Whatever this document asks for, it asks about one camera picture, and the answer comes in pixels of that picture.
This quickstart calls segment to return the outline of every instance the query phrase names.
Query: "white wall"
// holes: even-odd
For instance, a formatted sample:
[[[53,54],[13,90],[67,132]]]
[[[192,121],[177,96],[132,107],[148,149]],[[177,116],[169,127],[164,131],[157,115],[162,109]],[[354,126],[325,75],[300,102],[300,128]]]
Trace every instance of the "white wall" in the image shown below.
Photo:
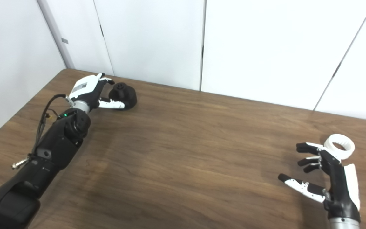
[[[36,0],[0,0],[0,127],[63,68]]]
[[[366,119],[366,21],[316,110]]]
[[[114,74],[199,90],[204,0],[95,0]]]
[[[68,68],[113,74],[93,0],[38,3]]]
[[[313,109],[366,0],[207,1],[202,91]]]

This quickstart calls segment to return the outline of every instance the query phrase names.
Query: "cable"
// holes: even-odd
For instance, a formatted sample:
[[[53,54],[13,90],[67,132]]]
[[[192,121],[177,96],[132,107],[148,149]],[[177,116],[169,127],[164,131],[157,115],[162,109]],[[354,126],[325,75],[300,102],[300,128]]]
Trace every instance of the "cable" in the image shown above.
[[[51,105],[51,103],[57,99],[57,98],[66,98],[66,94],[55,94],[50,100],[49,102],[46,104],[46,107],[45,109],[43,110],[42,112],[42,117],[40,118],[40,121],[39,121],[39,125],[37,127],[37,131],[36,131],[36,138],[35,138],[35,144],[33,145],[33,148],[32,148],[32,154],[35,154],[35,150],[36,150],[36,146],[37,144],[39,143],[39,140],[42,136],[42,133],[43,133],[43,129],[45,128],[45,125],[46,125],[46,112],[47,110],[52,110],[52,109],[49,109],[49,106]]]
[[[52,111],[55,114],[55,116],[58,117],[58,114],[57,114],[57,112],[54,109],[50,109],[49,108],[48,110]]]

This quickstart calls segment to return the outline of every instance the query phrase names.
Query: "robotic arm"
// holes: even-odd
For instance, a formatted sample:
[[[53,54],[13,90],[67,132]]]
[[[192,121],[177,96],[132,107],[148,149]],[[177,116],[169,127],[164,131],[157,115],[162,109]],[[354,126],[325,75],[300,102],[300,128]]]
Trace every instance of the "robotic arm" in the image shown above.
[[[340,144],[345,150],[334,146],[333,142]],[[299,179],[279,174],[279,180],[306,197],[324,204],[328,211],[331,229],[359,229],[360,228],[360,199],[358,180],[354,164],[343,166],[341,160],[350,157],[355,149],[351,139],[344,135],[331,135],[324,145],[314,143],[298,143],[296,151],[311,153],[314,156],[304,158],[297,164],[307,165],[303,171],[309,173],[321,169],[330,176],[331,188],[327,191],[324,187]]]
[[[55,178],[65,169],[83,144],[90,127],[88,113],[100,108],[128,110],[135,106],[135,90],[115,84],[105,74],[86,76],[77,81],[70,96],[57,94],[47,104],[38,127],[35,146],[22,161],[12,165],[22,169],[0,187],[0,229],[26,229],[40,208],[39,199]],[[100,97],[105,84],[115,84],[109,98]],[[64,97],[70,108],[41,137],[46,111],[51,102]]]

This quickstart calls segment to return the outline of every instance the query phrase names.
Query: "wooden table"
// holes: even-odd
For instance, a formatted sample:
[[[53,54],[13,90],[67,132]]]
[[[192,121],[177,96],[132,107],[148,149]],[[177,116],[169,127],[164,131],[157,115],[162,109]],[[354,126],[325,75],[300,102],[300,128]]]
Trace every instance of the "wooden table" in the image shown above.
[[[30,152],[50,97],[69,93],[89,74],[61,71],[0,129],[0,185],[16,172],[10,165]],[[295,144],[340,133],[356,144],[344,164],[357,167],[366,229],[366,120],[115,81],[136,89],[137,106],[90,113],[89,135],[42,197],[30,228],[327,228],[323,206],[277,176],[328,185],[323,172],[304,174],[297,166],[305,155]],[[61,112],[67,105],[56,100],[52,107]]]

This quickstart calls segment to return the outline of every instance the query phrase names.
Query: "white plastic ring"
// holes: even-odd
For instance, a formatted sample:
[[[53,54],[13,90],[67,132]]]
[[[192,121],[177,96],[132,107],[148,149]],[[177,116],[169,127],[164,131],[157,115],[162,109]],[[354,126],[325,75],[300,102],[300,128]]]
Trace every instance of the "white plastic ring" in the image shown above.
[[[341,145],[345,150],[337,148],[334,143]],[[349,158],[356,149],[354,142],[349,137],[340,134],[330,135],[326,142],[324,142],[324,147],[329,149],[331,151],[330,153],[340,160]]]

